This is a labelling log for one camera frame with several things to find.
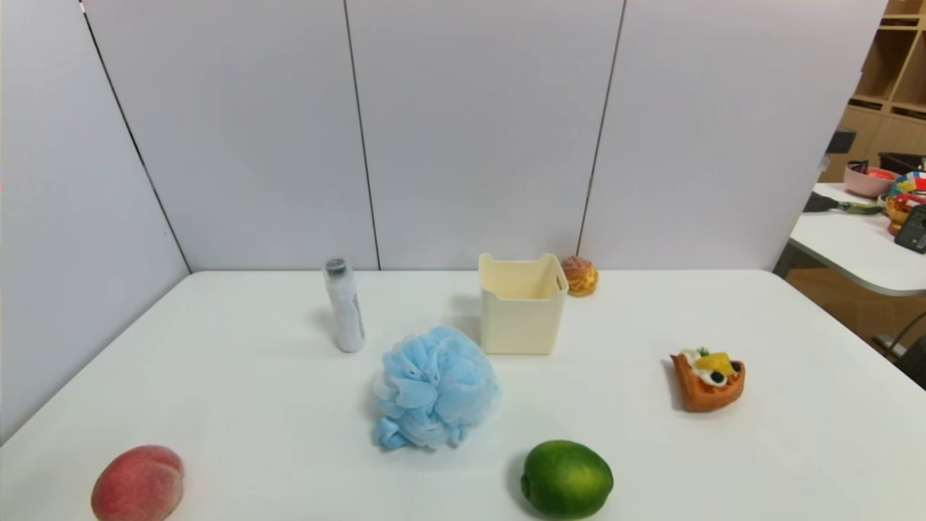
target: green lime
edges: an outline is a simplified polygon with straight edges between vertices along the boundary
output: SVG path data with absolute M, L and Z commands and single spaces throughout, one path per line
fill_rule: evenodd
M 581 519 L 598 512 L 614 488 L 605 460 L 579 443 L 546 441 L 524 462 L 521 492 L 545 515 Z

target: square storage bin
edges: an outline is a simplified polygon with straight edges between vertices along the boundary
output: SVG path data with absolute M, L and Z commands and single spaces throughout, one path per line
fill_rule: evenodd
M 557 343 L 569 282 L 555 255 L 538 260 L 479 256 L 482 350 L 488 354 L 549 354 Z

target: cable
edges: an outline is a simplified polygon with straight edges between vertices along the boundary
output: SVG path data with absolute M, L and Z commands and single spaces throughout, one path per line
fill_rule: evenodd
M 896 337 L 894 337 L 894 342 L 891 343 L 891 347 L 890 347 L 890 348 L 887 348 L 887 352 L 893 353 L 893 352 L 894 352 L 894 346 L 896 346 L 897 343 L 900 342 L 900 339 L 903 338 L 904 335 L 907 334 L 907 331 L 909 331 L 911 327 L 913 327 L 914 325 L 916 325 L 917 322 L 919 322 L 920 320 L 922 320 L 923 317 L 926 317 L 926 311 L 920 313 L 920 316 L 918 316 L 917 318 L 913 319 L 909 324 L 907 324 L 907 327 L 905 327 L 904 330 L 900 332 L 900 335 L 897 335 Z

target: wooden shelf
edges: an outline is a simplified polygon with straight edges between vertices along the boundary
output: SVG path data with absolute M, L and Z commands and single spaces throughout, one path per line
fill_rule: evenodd
M 923 110 L 926 106 L 926 36 L 923 33 L 913 44 L 892 101 L 897 107 L 910 110 Z
M 868 108 L 862 105 L 849 105 L 845 108 L 846 111 L 854 110 L 856 112 L 865 112 L 866 114 L 873 114 L 875 116 L 881 116 L 883 112 L 880 109 Z
M 854 97 L 866 96 L 886 101 L 894 91 L 900 70 L 904 67 L 910 47 L 917 38 L 916 31 L 879 29 L 871 43 L 868 57 L 862 66 Z
M 916 31 L 922 15 L 884 15 L 881 17 L 882 29 L 897 31 Z
M 913 120 L 926 121 L 926 104 L 893 103 L 891 104 L 891 114 L 904 118 L 911 118 Z
M 852 96 L 852 99 L 857 99 L 858 101 L 863 101 L 865 103 L 887 103 L 887 97 L 881 95 L 856 94 Z
M 919 15 L 926 7 L 923 0 L 889 0 L 884 9 L 884 16 Z
M 881 31 L 910 31 L 910 32 L 916 32 L 919 30 L 916 24 L 914 25 L 881 25 L 879 29 Z

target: blue bath sponge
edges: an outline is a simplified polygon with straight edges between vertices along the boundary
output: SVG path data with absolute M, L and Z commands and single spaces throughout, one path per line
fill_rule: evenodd
M 373 393 L 385 414 L 376 424 L 376 440 L 385 449 L 457 445 L 497 402 L 489 359 L 452 327 L 406 337 L 382 355 L 382 363 Z

